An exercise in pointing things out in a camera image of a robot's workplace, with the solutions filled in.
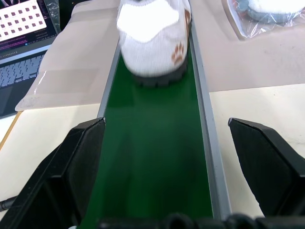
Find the item in plastic bag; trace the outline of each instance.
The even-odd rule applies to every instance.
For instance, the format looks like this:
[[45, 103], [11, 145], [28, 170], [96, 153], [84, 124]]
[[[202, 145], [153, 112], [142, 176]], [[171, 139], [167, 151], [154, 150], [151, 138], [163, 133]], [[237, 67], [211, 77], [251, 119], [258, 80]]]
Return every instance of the item in plastic bag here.
[[305, 7], [305, 0], [237, 0], [236, 11], [264, 23], [285, 23]]

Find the laptop screen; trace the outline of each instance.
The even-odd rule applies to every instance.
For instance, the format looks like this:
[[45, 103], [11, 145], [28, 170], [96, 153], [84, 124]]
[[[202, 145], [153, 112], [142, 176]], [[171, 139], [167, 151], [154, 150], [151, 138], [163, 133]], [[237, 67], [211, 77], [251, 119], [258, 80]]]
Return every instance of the laptop screen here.
[[44, 0], [0, 0], [1, 52], [56, 36]]

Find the white fabric upper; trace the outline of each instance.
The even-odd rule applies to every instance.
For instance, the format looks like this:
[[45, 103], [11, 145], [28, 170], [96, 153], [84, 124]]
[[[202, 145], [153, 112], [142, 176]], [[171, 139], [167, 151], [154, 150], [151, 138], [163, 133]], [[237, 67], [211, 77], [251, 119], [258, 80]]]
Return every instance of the white fabric upper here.
[[[117, 19], [121, 53], [135, 75], [154, 77], [175, 71], [187, 53], [188, 0], [121, 0]], [[172, 56], [179, 49], [173, 61]]]
[[261, 13], [289, 14], [300, 12], [305, 0], [249, 0], [249, 7]]

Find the green conveyor belt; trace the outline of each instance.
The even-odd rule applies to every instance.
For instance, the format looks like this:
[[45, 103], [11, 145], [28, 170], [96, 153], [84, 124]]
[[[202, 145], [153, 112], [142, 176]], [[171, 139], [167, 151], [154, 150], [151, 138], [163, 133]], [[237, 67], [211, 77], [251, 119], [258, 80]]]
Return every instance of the green conveyor belt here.
[[103, 217], [212, 217], [192, 57], [168, 88], [138, 87], [122, 57], [106, 108], [100, 168], [81, 229]]

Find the black cable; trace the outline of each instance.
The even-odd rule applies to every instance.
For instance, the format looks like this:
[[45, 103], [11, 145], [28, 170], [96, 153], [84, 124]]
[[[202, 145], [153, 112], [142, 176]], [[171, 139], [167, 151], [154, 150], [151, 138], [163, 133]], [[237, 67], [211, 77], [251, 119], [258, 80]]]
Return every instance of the black cable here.
[[17, 196], [0, 201], [0, 212], [10, 209], [16, 198]]

